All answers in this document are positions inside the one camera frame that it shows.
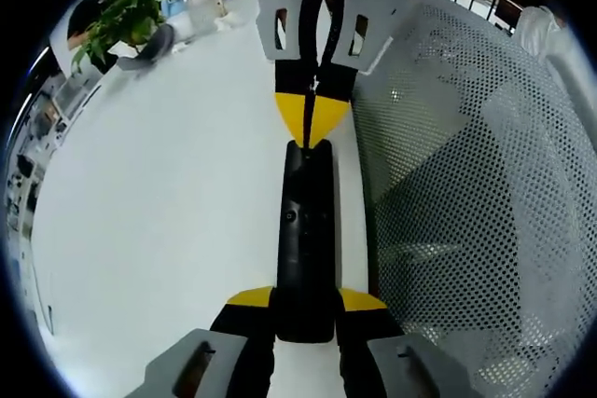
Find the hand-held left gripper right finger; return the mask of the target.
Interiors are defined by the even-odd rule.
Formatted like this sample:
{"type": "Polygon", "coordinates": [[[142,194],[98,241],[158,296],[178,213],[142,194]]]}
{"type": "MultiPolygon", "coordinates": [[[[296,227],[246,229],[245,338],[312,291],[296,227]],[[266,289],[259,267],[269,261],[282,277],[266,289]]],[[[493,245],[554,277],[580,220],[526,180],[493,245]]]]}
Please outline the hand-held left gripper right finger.
{"type": "Polygon", "coordinates": [[[348,397],[479,397],[455,358],[421,335],[406,335],[373,295],[340,289],[340,376],[348,397]]]}

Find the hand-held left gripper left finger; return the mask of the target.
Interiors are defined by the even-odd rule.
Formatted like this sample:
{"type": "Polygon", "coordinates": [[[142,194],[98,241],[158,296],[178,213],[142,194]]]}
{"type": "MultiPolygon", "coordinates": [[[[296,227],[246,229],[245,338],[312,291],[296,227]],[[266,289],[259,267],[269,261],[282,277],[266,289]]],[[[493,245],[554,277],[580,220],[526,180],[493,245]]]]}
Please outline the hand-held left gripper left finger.
{"type": "Polygon", "coordinates": [[[274,370],[270,287],[231,297],[208,329],[194,329],[146,366],[131,397],[265,397],[274,370]]]}

